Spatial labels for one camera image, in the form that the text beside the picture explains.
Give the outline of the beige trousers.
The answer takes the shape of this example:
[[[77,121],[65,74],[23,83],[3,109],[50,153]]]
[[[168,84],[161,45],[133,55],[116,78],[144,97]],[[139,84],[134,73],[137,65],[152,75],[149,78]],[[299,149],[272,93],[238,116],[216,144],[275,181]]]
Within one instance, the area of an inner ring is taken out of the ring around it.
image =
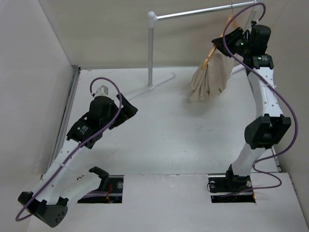
[[[227,81],[234,68],[234,59],[215,50],[205,68],[200,64],[189,84],[190,101],[213,99],[226,89]]]

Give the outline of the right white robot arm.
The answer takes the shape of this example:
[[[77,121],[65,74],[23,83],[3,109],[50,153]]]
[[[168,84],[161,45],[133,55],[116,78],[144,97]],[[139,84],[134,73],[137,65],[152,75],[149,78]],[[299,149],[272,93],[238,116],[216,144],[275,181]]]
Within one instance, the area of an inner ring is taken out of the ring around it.
[[[209,177],[210,192],[239,192],[251,186],[253,165],[273,145],[279,143],[291,126],[278,105],[273,89],[273,59],[266,54],[271,29],[254,25],[251,30],[238,27],[231,33],[212,40],[225,56],[243,58],[246,74],[256,105],[256,117],[244,131],[245,145],[239,157],[229,166],[225,177]]]

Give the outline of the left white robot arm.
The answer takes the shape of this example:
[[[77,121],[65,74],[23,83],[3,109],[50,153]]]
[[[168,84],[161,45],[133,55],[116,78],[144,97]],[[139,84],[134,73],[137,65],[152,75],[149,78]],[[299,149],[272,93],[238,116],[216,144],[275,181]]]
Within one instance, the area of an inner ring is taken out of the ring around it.
[[[51,228],[62,222],[70,204],[102,196],[112,190],[109,173],[97,166],[85,174],[78,174],[76,182],[68,188],[65,186],[86,154],[102,138],[102,129],[109,125],[108,129],[112,130],[138,112],[123,95],[117,95],[122,102],[119,108],[105,90],[106,87],[101,86],[93,94],[88,112],[73,124],[58,156],[37,186],[18,197],[19,203],[31,215]]]

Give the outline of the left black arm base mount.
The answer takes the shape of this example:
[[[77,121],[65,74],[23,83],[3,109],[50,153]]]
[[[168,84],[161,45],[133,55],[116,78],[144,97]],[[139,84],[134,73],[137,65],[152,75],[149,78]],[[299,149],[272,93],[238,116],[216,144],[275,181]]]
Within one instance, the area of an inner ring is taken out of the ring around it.
[[[99,187],[86,194],[77,203],[122,203],[123,175],[109,175],[97,166],[89,169],[89,172],[99,177]]]

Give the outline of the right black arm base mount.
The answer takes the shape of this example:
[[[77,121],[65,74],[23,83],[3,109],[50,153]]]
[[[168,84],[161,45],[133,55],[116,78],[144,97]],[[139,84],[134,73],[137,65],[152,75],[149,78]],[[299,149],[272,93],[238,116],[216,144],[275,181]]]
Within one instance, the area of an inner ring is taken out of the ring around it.
[[[225,174],[209,174],[208,181],[212,203],[255,203],[249,176],[234,178]]]

